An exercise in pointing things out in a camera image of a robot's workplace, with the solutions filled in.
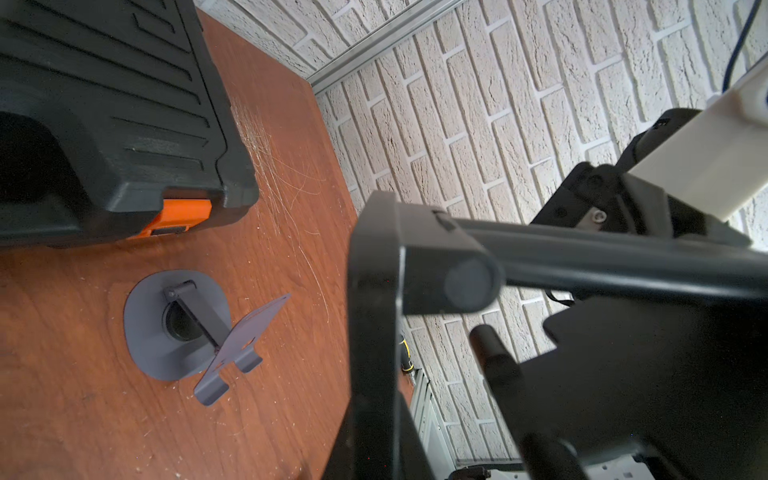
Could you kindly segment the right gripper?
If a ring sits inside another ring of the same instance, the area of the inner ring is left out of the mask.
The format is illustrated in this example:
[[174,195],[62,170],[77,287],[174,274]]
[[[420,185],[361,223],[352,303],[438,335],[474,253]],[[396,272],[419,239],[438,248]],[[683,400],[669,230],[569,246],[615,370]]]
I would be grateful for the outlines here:
[[700,113],[672,108],[635,136],[615,164],[577,164],[531,221],[582,230],[748,246],[750,238],[629,171]]

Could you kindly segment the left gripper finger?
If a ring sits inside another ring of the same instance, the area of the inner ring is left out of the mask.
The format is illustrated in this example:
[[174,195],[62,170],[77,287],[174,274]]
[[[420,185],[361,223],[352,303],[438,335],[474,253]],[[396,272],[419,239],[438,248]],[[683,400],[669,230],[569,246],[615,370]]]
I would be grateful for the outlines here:
[[360,411],[351,398],[324,479],[433,479],[425,449],[402,393],[383,414]]

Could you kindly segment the black phone stand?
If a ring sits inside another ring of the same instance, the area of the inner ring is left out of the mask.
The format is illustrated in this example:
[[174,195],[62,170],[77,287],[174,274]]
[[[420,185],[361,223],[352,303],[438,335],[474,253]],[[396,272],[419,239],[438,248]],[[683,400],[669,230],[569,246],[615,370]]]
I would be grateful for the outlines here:
[[373,194],[350,238],[351,398],[383,414],[417,320],[463,460],[582,479],[767,475],[767,257],[750,246],[461,219]]

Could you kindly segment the purple-grey phone stand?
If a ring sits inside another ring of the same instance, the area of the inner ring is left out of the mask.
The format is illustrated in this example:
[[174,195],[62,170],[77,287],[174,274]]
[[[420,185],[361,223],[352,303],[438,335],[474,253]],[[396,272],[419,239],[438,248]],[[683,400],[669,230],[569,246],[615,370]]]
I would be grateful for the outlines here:
[[283,295],[232,323],[226,295],[210,276],[161,271],[142,279],[127,297],[127,347],[137,367],[156,380],[200,373],[194,396],[210,407],[229,390],[221,377],[226,366],[247,374],[262,363],[254,344],[289,298]]

